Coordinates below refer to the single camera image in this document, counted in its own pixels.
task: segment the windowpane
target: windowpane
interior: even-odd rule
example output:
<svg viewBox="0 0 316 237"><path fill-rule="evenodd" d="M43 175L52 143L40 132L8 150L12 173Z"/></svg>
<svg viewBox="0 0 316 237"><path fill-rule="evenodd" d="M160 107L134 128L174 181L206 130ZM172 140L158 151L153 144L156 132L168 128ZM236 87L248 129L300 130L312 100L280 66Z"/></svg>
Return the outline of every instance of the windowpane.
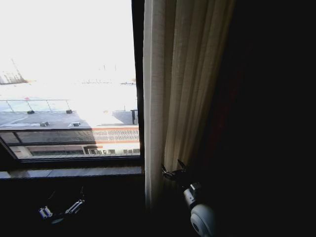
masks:
<svg viewBox="0 0 316 237"><path fill-rule="evenodd" d="M0 9L0 137L17 157L139 154L131 1Z"/></svg>

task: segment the dark wall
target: dark wall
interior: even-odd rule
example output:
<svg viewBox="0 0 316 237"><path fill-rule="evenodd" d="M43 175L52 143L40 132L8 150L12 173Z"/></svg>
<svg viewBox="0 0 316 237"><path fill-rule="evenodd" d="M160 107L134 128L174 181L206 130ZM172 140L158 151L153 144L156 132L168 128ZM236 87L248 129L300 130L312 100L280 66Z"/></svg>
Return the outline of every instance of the dark wall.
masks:
<svg viewBox="0 0 316 237"><path fill-rule="evenodd" d="M194 165L219 236L257 235L269 208L265 180L273 166L271 61L260 6L237 1L207 127Z"/></svg>

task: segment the window sill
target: window sill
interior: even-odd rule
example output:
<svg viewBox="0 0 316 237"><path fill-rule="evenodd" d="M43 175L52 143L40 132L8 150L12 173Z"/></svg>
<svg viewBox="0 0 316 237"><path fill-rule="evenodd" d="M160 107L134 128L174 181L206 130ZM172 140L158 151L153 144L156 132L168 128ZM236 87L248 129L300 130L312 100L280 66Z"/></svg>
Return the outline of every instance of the window sill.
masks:
<svg viewBox="0 0 316 237"><path fill-rule="evenodd" d="M0 172L0 179L142 175L144 173L144 168L141 165L65 169L19 169Z"/></svg>

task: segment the white curtain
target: white curtain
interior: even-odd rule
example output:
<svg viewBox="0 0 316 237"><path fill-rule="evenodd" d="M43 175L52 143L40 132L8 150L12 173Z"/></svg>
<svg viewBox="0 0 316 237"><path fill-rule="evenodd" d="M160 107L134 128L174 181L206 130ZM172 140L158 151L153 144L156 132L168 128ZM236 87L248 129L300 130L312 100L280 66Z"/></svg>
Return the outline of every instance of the white curtain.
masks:
<svg viewBox="0 0 316 237"><path fill-rule="evenodd" d="M214 91L234 0L145 0L146 206L155 207L161 164L193 157Z"/></svg>

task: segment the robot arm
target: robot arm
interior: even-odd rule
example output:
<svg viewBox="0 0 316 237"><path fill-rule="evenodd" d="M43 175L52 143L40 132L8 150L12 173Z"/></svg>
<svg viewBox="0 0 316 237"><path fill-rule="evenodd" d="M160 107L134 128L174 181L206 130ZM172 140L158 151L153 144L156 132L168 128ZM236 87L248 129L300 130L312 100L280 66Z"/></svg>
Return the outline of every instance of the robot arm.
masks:
<svg viewBox="0 0 316 237"><path fill-rule="evenodd" d="M162 174L165 178L176 181L184 190L185 201L191 210L191 224L195 231L202 237L214 236L213 210L202 203L198 203L198 193L201 190L200 183L190 183L186 174L185 165L178 160L182 169L169 172L162 165Z"/></svg>

